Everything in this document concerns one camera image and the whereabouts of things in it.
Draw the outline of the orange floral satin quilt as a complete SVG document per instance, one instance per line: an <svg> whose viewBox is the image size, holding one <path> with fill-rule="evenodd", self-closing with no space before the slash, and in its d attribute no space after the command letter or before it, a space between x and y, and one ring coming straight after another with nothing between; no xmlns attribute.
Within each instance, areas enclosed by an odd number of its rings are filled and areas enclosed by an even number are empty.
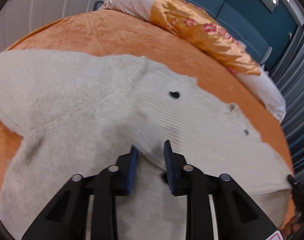
<svg viewBox="0 0 304 240"><path fill-rule="evenodd" d="M260 75L260 65L239 40L202 8L185 0L154 0L150 22L180 37L234 73Z"/></svg>

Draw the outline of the white long pillow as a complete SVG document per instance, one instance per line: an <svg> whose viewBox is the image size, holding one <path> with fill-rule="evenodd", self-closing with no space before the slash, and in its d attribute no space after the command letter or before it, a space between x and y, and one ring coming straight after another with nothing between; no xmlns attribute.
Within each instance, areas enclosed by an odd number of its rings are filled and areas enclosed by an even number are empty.
<svg viewBox="0 0 304 240"><path fill-rule="evenodd" d="M153 1L154 0L105 0L101 8L117 10L150 22ZM261 66L261 74L258 76L229 71L264 104L269 113L279 122L284 120L286 115L285 99Z"/></svg>

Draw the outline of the cream knit sweater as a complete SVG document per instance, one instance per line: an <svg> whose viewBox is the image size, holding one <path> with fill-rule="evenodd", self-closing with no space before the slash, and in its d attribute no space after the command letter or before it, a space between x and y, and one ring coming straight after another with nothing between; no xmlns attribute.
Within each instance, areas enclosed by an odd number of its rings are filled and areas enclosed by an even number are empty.
<svg viewBox="0 0 304 240"><path fill-rule="evenodd" d="M0 194L20 239L76 173L98 174L147 146L134 190L117 201L120 239L184 239L186 198L162 181L163 142L206 174L228 173L281 227L290 170L234 103L145 57L54 50L0 53L0 120L22 137Z"/></svg>

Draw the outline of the white panelled wardrobe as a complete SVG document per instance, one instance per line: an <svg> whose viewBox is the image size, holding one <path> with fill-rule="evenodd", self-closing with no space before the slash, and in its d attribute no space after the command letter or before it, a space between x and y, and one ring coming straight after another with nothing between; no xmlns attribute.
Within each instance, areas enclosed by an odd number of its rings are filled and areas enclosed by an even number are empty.
<svg viewBox="0 0 304 240"><path fill-rule="evenodd" d="M28 33L65 18L95 11L104 0L8 0L0 11L0 52Z"/></svg>

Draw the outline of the grey blue curtain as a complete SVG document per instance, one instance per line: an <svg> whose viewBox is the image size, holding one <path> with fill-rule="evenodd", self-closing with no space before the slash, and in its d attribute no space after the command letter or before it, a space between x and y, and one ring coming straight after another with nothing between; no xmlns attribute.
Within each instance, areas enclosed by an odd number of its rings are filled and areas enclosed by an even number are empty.
<svg viewBox="0 0 304 240"><path fill-rule="evenodd" d="M286 115L281 126L290 148L294 172L304 174L304 25L297 28L269 76L286 101Z"/></svg>

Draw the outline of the blue upholstered headboard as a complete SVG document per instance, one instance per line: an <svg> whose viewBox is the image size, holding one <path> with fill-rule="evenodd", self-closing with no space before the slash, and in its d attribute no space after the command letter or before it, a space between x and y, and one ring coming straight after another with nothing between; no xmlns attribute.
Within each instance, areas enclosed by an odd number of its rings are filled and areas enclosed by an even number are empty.
<svg viewBox="0 0 304 240"><path fill-rule="evenodd" d="M203 8L228 33L244 42L247 53L257 62L268 48L272 51L265 62L271 71L279 62L297 25L283 3L269 11L260 0L186 0Z"/></svg>

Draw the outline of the orange plush bed cover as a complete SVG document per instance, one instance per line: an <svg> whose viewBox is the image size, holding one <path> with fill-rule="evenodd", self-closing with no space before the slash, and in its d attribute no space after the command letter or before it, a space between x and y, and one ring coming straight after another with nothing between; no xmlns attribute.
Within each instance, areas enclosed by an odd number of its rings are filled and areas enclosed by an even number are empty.
<svg viewBox="0 0 304 240"><path fill-rule="evenodd" d="M220 100L238 104L262 140L292 167L283 130L262 103L215 60L151 23L114 10L87 12L44 25L9 49L79 51L93 56L131 54L163 63L173 72L195 77L200 88Z"/></svg>

